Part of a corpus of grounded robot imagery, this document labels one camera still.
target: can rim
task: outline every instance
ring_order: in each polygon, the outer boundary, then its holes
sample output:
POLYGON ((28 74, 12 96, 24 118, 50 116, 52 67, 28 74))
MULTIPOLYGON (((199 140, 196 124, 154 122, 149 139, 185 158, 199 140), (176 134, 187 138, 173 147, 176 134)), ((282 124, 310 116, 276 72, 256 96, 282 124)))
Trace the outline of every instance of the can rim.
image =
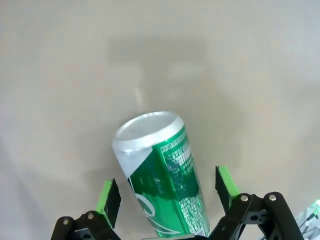
POLYGON ((137 116, 125 124, 123 124, 114 134, 112 140, 112 148, 114 150, 122 151, 122 152, 134 152, 139 151, 145 148, 149 148, 158 143, 164 142, 173 135, 177 134, 182 127, 184 126, 183 120, 174 112, 171 111, 155 111, 149 112, 146 114, 142 114, 137 116), (160 128, 150 134, 147 134, 142 137, 137 137, 133 139, 121 139, 121 134, 134 122, 137 122, 146 117, 154 117, 154 116, 163 116, 167 115, 169 118, 172 118, 172 122, 167 126, 160 128))

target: beverage can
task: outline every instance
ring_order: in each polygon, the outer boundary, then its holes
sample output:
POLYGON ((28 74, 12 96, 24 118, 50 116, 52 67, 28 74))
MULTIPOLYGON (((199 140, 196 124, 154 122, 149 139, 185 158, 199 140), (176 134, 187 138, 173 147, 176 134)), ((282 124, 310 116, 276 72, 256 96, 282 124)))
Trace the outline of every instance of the beverage can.
POLYGON ((187 131, 177 114, 158 111, 128 121, 115 133, 112 148, 160 237, 209 235, 187 131))

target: hole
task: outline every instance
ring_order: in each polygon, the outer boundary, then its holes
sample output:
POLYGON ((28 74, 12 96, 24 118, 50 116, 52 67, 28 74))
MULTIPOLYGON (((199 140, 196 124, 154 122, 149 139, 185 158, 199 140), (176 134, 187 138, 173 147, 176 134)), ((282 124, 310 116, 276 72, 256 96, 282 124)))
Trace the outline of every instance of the hole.
POLYGON ((253 215, 252 217, 250 217, 251 221, 257 221, 258 218, 259 217, 257 215, 253 215))
POLYGON ((91 239, 91 236, 89 234, 84 234, 83 239, 91 239))

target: screw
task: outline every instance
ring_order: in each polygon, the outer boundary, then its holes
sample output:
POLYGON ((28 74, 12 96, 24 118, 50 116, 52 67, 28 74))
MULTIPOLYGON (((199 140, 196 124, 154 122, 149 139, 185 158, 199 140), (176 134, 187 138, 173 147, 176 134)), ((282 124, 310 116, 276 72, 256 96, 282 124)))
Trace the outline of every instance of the screw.
POLYGON ((88 214, 88 219, 93 219, 94 218, 94 215, 90 212, 89 214, 88 214))
POLYGON ((275 201, 277 198, 276 198, 275 195, 271 194, 271 195, 269 196, 269 199, 270 199, 271 201, 275 201))
POLYGON ((243 196, 241 196, 241 201, 243 201, 243 202, 246 202, 246 201, 248 201, 248 197, 246 196, 246 195, 243 195, 243 196))

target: can lid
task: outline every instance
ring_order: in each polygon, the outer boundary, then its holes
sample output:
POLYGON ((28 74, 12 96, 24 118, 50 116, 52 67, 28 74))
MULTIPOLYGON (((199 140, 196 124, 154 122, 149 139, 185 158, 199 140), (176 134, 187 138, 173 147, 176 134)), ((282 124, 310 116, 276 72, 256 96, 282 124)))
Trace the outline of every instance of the can lid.
POLYGON ((183 126, 183 120, 173 112, 146 113, 121 126, 113 137, 112 147, 124 152, 139 151, 169 139, 183 126))

